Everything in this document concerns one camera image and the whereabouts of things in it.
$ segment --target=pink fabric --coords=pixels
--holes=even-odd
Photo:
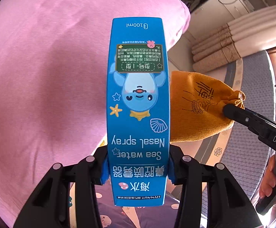
[[[187,29],[180,0],[0,2],[0,216],[12,227],[55,162],[75,164],[106,133],[114,17],[163,19],[167,48]]]

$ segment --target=cartoon dolphin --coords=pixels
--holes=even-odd
[[[149,110],[158,99],[158,87],[165,82],[165,71],[157,76],[153,73],[128,73],[123,76],[116,71],[116,63],[113,63],[110,73],[114,74],[115,83],[122,87],[121,97],[131,110],[130,116],[136,117],[138,121],[150,116]]]

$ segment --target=blue box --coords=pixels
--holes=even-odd
[[[170,92],[161,18],[113,19],[107,136],[115,205],[163,205],[170,145]]]

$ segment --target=yellow object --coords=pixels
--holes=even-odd
[[[110,115],[115,114],[116,117],[119,117],[119,112],[122,111],[122,109],[118,109],[118,104],[115,105],[115,107],[110,107],[110,109],[112,110],[112,112],[110,113]]]
[[[135,112],[135,111],[131,111],[131,113],[129,114],[130,117],[136,117],[138,119],[138,121],[141,121],[142,118],[148,117],[150,116],[150,110],[147,110],[145,112]]]
[[[245,94],[207,75],[173,71],[170,84],[171,142],[197,141],[230,128],[223,107],[244,109]]]

